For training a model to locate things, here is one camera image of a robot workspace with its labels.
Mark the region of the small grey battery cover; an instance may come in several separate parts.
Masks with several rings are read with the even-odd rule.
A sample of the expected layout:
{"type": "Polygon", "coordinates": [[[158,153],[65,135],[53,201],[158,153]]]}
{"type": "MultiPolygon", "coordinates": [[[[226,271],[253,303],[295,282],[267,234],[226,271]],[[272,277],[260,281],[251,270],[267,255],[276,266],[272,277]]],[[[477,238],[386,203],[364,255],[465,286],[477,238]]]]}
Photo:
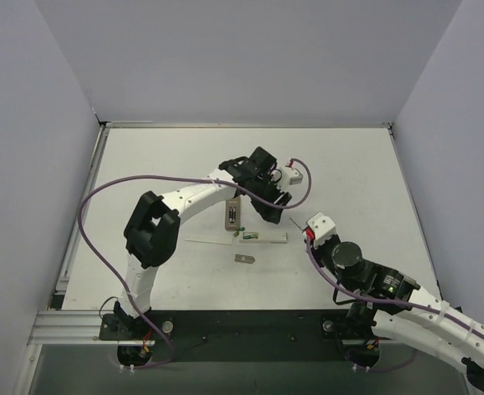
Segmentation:
{"type": "Polygon", "coordinates": [[[255,262],[255,258],[251,255],[236,254],[235,255],[235,261],[237,263],[253,264],[255,262]]]}

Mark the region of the white remote control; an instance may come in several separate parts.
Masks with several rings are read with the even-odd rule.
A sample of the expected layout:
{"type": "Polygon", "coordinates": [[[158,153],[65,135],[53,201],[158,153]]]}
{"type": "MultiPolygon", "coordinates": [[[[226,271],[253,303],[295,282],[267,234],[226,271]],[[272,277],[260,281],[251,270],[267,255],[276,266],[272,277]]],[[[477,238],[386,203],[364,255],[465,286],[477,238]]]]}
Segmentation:
{"type": "Polygon", "coordinates": [[[260,232],[243,232],[240,236],[240,242],[242,244],[287,244],[288,235],[286,232],[281,231],[260,231],[260,232]],[[244,233],[258,233],[257,239],[243,239],[244,233]]]}

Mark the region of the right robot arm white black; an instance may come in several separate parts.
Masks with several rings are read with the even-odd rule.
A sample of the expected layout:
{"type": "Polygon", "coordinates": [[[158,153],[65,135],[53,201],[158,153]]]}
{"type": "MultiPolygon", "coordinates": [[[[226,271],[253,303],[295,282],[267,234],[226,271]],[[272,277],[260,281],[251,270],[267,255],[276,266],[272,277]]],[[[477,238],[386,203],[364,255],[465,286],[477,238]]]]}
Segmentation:
{"type": "Polygon", "coordinates": [[[400,271],[364,259],[355,243],[308,237],[305,249],[323,279],[347,296],[354,325],[442,360],[484,393],[484,323],[400,271]]]}

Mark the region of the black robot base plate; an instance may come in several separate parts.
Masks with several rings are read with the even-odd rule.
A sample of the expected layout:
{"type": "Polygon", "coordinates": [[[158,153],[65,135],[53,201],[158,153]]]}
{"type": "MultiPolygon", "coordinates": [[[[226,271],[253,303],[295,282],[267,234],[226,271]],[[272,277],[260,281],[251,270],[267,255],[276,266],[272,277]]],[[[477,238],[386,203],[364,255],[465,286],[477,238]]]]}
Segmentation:
{"type": "Polygon", "coordinates": [[[133,330],[105,314],[99,338],[117,342],[122,365],[175,362],[379,361],[378,338],[343,309],[173,310],[147,313],[133,330]]]}

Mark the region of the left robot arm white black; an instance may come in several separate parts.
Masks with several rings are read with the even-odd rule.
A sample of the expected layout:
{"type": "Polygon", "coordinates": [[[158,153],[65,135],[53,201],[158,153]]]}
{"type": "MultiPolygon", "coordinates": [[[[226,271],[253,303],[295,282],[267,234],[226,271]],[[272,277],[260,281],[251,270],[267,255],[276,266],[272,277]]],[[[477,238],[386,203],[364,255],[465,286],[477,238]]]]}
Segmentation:
{"type": "Polygon", "coordinates": [[[144,313],[151,309],[156,272],[175,252],[180,226],[209,207],[241,194],[224,181],[239,185],[244,189],[242,193],[253,193],[251,204],[255,211],[264,221],[277,224],[282,208],[291,200],[287,189],[302,179],[302,173],[292,165],[278,166],[274,156],[257,147],[249,157],[220,163],[203,184],[190,184],[161,195],[144,193],[124,229],[127,288],[114,305],[119,330],[132,339],[145,333],[144,313]]]}

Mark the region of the aluminium table frame rail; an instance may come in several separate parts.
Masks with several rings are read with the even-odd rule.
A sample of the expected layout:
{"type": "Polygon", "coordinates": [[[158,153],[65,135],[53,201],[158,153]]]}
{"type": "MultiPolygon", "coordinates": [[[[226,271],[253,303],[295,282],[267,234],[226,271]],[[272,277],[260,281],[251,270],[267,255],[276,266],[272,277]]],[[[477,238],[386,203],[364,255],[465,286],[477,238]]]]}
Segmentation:
{"type": "Polygon", "coordinates": [[[79,213],[67,309],[37,315],[34,344],[153,345],[185,333],[386,337],[433,350],[474,342],[478,324],[345,241],[375,209],[366,161],[380,130],[132,128],[111,131],[79,213]]]}

